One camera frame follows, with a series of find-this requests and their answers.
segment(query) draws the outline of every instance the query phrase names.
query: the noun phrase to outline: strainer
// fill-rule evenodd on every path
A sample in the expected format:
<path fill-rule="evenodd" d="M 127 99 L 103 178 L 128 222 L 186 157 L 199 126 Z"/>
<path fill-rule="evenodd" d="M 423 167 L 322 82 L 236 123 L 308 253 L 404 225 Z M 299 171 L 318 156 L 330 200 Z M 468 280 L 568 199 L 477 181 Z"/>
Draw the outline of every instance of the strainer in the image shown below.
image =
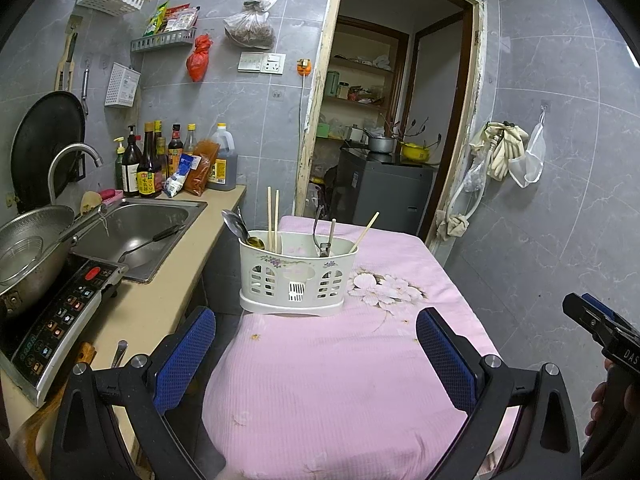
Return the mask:
<path fill-rule="evenodd" d="M 16 242 L 0 256 L 0 283 L 7 283 L 25 273 L 42 256 L 43 240 L 29 236 Z"/>

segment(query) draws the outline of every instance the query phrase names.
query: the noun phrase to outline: human hand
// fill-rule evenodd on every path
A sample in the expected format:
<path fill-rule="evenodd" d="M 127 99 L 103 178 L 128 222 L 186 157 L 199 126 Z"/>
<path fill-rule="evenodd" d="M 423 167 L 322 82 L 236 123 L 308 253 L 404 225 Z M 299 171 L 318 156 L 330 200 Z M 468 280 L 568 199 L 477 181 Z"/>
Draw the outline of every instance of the human hand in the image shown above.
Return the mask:
<path fill-rule="evenodd" d="M 604 369 L 608 372 L 609 369 L 614 366 L 613 361 L 610 359 L 604 359 Z M 602 402 L 604 401 L 604 396 L 607 392 L 607 383 L 600 383 L 596 386 L 596 389 L 591 394 L 591 400 L 595 402 L 591 409 L 591 420 L 587 424 L 587 427 L 584 429 L 584 434 L 586 436 L 591 436 L 593 431 L 596 428 L 596 423 L 599 418 L 602 416 L 604 411 L 602 407 Z M 631 384 L 625 392 L 625 409 L 631 415 L 639 415 L 640 414 L 640 389 L 637 386 Z"/>

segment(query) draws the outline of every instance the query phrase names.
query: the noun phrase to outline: faucet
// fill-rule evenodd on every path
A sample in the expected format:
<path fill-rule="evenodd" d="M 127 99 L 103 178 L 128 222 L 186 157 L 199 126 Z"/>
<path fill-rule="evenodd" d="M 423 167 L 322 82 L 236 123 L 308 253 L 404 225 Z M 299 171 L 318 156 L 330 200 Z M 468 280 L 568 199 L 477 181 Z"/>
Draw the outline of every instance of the faucet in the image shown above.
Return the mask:
<path fill-rule="evenodd" d="M 53 174 L 56 171 L 56 167 L 60 162 L 60 159 L 64 157 L 67 153 L 71 152 L 86 152 L 91 155 L 91 158 L 94 160 L 94 164 L 96 168 L 100 168 L 103 163 L 102 157 L 100 153 L 95 151 L 95 148 L 92 148 L 88 144 L 84 142 L 73 142 L 72 144 L 65 146 L 60 150 L 60 152 L 53 158 L 51 161 L 51 165 L 49 166 L 49 173 L 47 175 L 47 188 L 49 189 L 49 201 L 51 205 L 56 203 L 56 190 L 53 186 Z"/>

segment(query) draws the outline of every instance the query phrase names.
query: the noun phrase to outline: stainless steel sink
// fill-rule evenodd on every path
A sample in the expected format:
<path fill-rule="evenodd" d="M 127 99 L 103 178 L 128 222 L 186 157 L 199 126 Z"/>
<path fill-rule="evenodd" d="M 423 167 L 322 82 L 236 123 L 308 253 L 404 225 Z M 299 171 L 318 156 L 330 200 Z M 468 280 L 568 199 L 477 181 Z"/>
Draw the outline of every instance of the stainless steel sink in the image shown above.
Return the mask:
<path fill-rule="evenodd" d="M 190 200 L 123 198 L 108 206 L 103 221 L 79 234 L 72 252 L 117 262 L 124 251 L 137 247 L 174 224 L 183 224 L 184 228 L 175 235 L 126 256 L 124 263 L 129 270 L 124 278 L 148 283 L 206 206 L 206 202 Z"/>

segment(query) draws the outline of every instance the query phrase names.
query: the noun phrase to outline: orange plug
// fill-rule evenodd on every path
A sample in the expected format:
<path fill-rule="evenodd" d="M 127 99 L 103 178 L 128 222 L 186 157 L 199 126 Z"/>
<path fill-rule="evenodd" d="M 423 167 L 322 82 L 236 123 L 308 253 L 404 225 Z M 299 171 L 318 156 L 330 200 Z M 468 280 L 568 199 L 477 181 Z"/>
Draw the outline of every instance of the orange plug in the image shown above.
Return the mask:
<path fill-rule="evenodd" d="M 309 75 L 311 74 L 311 60 L 310 59 L 299 59 L 297 63 L 298 73 L 300 75 Z"/>

